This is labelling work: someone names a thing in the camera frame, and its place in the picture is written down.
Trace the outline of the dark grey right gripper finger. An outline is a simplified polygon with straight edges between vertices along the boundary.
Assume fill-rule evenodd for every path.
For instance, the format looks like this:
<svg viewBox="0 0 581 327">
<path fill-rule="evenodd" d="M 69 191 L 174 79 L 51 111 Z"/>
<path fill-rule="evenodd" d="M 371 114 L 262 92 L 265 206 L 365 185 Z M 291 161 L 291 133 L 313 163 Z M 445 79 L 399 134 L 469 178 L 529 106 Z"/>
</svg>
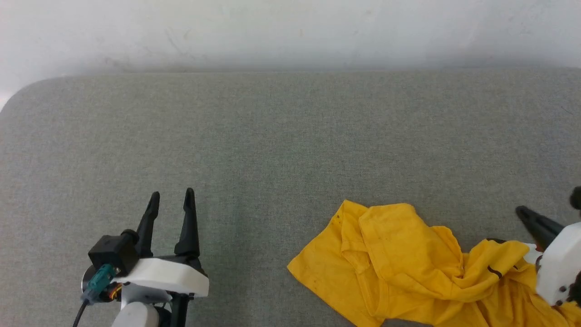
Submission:
<svg viewBox="0 0 581 327">
<path fill-rule="evenodd" d="M 516 207 L 515 213 L 535 240 L 536 251 L 545 251 L 564 229 L 563 225 L 526 206 Z"/>
</svg>

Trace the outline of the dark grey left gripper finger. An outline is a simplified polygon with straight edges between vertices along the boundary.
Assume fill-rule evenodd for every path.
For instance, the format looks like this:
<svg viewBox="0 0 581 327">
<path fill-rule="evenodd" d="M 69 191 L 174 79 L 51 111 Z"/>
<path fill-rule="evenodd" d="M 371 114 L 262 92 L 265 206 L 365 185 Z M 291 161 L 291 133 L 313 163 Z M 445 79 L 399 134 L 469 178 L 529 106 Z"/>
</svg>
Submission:
<svg viewBox="0 0 581 327">
<path fill-rule="evenodd" d="M 197 225 L 197 207 L 195 203 L 195 193 L 192 188 L 186 189 L 183 201 L 183 211 L 184 217 L 180 240 L 174 247 L 174 254 L 176 254 L 176 256 L 199 258 L 201 251 Z"/>
<path fill-rule="evenodd" d="M 151 251 L 152 237 L 153 237 L 153 226 L 154 221 L 158 217 L 158 207 L 160 204 L 160 193 L 154 191 L 148 202 L 147 209 L 141 217 L 139 226 L 137 228 L 137 234 L 139 240 L 136 244 L 136 251 L 140 258 L 152 258 L 153 253 Z"/>
</svg>

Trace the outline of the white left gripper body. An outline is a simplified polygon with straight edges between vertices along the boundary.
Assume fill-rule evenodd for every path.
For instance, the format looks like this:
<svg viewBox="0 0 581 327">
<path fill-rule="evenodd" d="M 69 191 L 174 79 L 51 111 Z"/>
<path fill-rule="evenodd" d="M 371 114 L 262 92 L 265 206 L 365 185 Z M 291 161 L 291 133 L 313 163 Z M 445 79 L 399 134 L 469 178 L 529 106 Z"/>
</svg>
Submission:
<svg viewBox="0 0 581 327">
<path fill-rule="evenodd" d="M 124 277 L 113 282 L 122 284 L 122 298 L 171 298 L 172 294 L 207 297 L 209 278 L 193 267 L 160 258 L 139 259 Z"/>
</svg>

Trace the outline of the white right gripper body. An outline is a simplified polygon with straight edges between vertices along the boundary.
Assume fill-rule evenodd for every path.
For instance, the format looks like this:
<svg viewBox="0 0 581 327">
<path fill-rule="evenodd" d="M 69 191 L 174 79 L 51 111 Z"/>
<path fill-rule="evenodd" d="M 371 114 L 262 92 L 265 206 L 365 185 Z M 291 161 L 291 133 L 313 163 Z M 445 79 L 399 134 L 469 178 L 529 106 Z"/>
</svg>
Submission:
<svg viewBox="0 0 581 327">
<path fill-rule="evenodd" d="M 536 292 L 550 306 L 580 302 L 581 223 L 565 226 L 538 262 Z"/>
</svg>

